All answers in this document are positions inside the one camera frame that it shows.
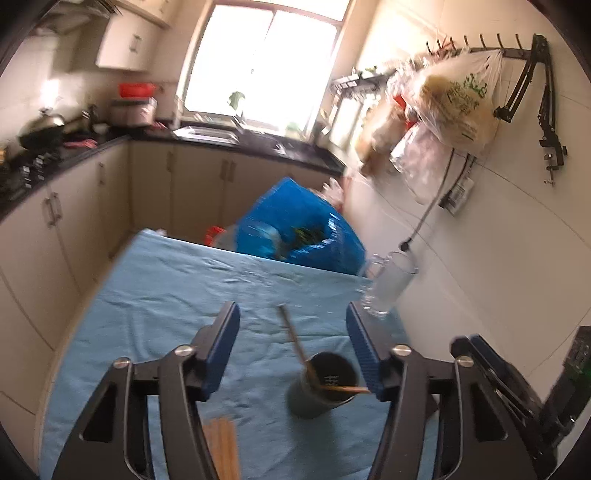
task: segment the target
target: glass pitcher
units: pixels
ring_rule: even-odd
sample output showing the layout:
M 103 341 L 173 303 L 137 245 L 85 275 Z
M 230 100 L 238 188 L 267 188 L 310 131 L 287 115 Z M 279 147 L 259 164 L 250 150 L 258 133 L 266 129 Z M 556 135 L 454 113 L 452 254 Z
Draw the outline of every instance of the glass pitcher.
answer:
M 385 258 L 374 255 L 360 271 L 372 280 L 363 291 L 361 305 L 371 315 L 384 318 L 417 272 L 412 254 L 390 252 Z

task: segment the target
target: window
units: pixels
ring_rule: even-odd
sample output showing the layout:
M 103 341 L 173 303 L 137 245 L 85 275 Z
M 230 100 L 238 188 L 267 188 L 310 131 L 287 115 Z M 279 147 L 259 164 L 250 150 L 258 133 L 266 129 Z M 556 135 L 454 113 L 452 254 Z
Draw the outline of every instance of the window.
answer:
M 194 59 L 185 108 L 238 115 L 282 133 L 305 131 L 324 94 L 348 3 L 217 2 Z

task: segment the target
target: wall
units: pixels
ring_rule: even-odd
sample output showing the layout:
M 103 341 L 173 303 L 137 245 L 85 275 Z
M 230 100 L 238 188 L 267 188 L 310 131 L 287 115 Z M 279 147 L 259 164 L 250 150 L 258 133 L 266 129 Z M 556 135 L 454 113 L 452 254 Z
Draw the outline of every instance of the wall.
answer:
M 374 16 L 378 0 L 352 0 L 349 20 L 343 29 L 343 35 L 337 46 L 333 69 L 330 78 L 337 78 L 351 73 L 361 48 L 364 44 L 369 26 Z M 212 0 L 184 0 L 173 22 L 158 43 L 152 69 L 147 74 L 141 74 L 139 79 L 149 80 L 162 85 L 164 91 L 158 92 L 157 116 L 172 118 L 174 116 L 174 96 L 177 85 L 184 74 L 183 66 L 187 50 L 191 42 L 195 44 L 201 26 L 208 20 L 206 15 Z M 322 106 L 330 110 L 332 95 L 324 96 Z
M 382 0 L 359 67 L 404 58 L 446 35 L 462 43 L 466 34 L 476 44 L 480 33 L 489 43 L 500 33 L 505 47 L 517 46 L 515 33 L 524 46 L 534 33 L 548 38 L 557 132 L 569 156 L 556 186 L 544 184 L 546 152 L 538 143 L 537 122 L 544 68 L 538 65 L 513 122 L 499 124 L 478 159 L 465 208 L 452 217 L 436 207 L 428 217 L 413 246 L 421 272 L 399 310 L 424 355 L 450 358 L 453 335 L 481 332 L 545 398 L 577 327 L 591 325 L 591 85 L 583 70 L 526 0 Z M 512 92 L 522 68 L 522 61 L 504 60 L 499 103 Z M 455 159 L 456 170 L 462 161 Z M 375 181 L 356 176 L 346 211 L 368 249 L 384 254 L 408 236 L 424 207 L 400 176 Z
M 79 34 L 28 37 L 21 44 L 0 77 L 0 142 L 14 141 L 41 107 L 53 103 L 66 118 L 78 115 L 88 103 L 97 103 L 99 113 L 108 113 L 109 100 L 117 95 L 117 84 L 125 74 L 69 73 Z

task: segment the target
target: red container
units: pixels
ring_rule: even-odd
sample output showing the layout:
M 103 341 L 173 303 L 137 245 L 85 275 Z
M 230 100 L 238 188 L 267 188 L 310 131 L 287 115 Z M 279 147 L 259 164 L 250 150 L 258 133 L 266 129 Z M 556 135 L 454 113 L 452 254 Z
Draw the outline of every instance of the red container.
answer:
M 120 83 L 119 95 L 121 98 L 127 97 L 151 97 L 156 91 L 156 85 L 153 83 Z

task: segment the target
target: silver bolt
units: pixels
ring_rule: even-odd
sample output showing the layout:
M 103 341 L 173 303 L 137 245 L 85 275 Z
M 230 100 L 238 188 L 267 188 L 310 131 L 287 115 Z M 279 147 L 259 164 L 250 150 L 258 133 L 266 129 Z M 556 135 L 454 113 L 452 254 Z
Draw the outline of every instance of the silver bolt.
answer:
M 474 366 L 474 360 L 466 355 L 461 355 L 456 358 L 457 363 L 464 368 L 470 368 Z
M 126 356 L 120 356 L 117 360 L 113 362 L 113 367 L 115 368 L 125 368 L 131 363 L 131 360 Z
M 398 356 L 409 356 L 412 352 L 413 350 L 408 345 L 402 343 L 392 348 L 392 353 Z
M 188 356 L 193 353 L 193 347 L 191 345 L 181 345 L 174 349 L 174 354 L 177 356 Z

